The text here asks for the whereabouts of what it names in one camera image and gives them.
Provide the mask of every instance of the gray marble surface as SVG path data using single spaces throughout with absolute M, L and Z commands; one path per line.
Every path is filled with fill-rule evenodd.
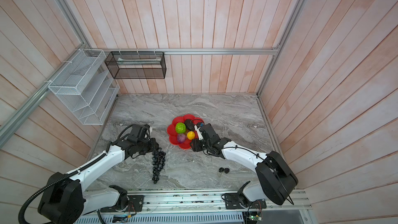
M 146 94 L 122 95 L 112 112 L 93 156 L 114 141 L 130 124 L 149 124 L 151 137 L 166 152 L 166 164 L 157 184 L 152 181 L 152 154 L 128 158 L 98 178 L 89 189 L 116 184 L 125 189 L 239 189 L 256 180 L 254 172 L 230 160 L 206 156 L 203 152 L 182 150 L 168 141 L 167 127 L 176 116 L 191 113 L 211 123 L 217 134 L 259 151 L 273 150 L 256 102 L 249 94 Z M 219 167 L 229 168 L 228 174 Z

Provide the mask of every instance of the flower-shaped red plate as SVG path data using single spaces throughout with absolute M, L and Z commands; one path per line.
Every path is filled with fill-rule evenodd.
M 204 121 L 201 118 L 195 117 L 192 114 L 186 114 L 184 116 L 175 117 L 173 119 L 172 124 L 169 127 L 167 127 L 167 134 L 169 134 L 170 143 L 175 145 L 175 146 L 179 146 L 183 150 L 191 149 L 191 146 L 190 146 L 191 140 L 189 140 L 189 138 L 186 138 L 185 142 L 183 142 L 182 144 L 180 144 L 177 141 L 178 133 L 176 132 L 176 124 L 179 123 L 179 122 L 183 122 L 184 123 L 184 121 L 186 121 L 187 119 L 192 120 L 194 124 L 197 124 L 199 122 L 203 122 L 204 123 Z M 195 138 L 198 138 L 198 134 L 196 133 L 196 131 L 194 130 L 193 132 L 195 132 Z

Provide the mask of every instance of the yellow lemon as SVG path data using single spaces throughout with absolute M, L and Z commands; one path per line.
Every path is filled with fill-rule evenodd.
M 188 138 L 189 140 L 194 139 L 194 138 L 195 138 L 195 132 L 193 132 L 193 131 L 188 132 L 188 133 L 187 133 L 187 138 Z

